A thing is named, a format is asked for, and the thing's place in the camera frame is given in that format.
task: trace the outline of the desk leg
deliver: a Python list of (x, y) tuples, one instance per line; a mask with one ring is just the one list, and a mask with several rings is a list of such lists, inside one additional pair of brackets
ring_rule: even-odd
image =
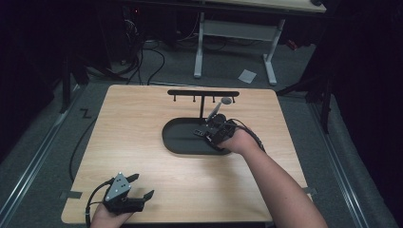
[(278, 44), (279, 36), (281, 35), (282, 28), (284, 27), (285, 19), (280, 20), (278, 23), (278, 27), (275, 32), (275, 36), (273, 38), (272, 46), (270, 47), (270, 51), (268, 54), (263, 55), (264, 64), (266, 66), (267, 77), (269, 78), (269, 84), (271, 86), (275, 86), (277, 84), (276, 75), (272, 66), (272, 58), (276, 50), (276, 46)]
[(204, 12), (201, 12), (201, 21), (199, 24), (199, 44), (198, 51), (196, 53), (196, 63), (195, 63), (195, 78), (200, 78), (202, 76), (202, 37), (204, 34)]

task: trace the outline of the small white object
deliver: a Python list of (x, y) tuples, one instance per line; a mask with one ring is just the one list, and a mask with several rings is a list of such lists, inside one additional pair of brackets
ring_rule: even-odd
[(247, 69), (244, 69), (242, 74), (239, 76), (238, 79), (243, 81), (243, 82), (245, 82), (245, 83), (247, 83), (247, 84), (251, 84), (252, 81), (255, 79), (255, 77), (256, 77), (256, 73), (251, 72), (251, 71), (249, 71)]

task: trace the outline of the forearm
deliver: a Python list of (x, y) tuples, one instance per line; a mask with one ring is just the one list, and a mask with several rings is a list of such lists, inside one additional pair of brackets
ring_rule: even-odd
[(245, 158), (277, 227), (327, 227), (297, 182), (267, 154), (254, 148)]

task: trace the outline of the person's right hand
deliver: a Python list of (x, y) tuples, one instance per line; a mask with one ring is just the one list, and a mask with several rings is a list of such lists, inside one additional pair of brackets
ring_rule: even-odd
[(237, 128), (234, 135), (218, 144), (219, 148), (226, 148), (234, 153), (241, 154), (242, 156), (247, 151), (253, 151), (255, 149), (260, 150), (256, 141), (246, 131)]

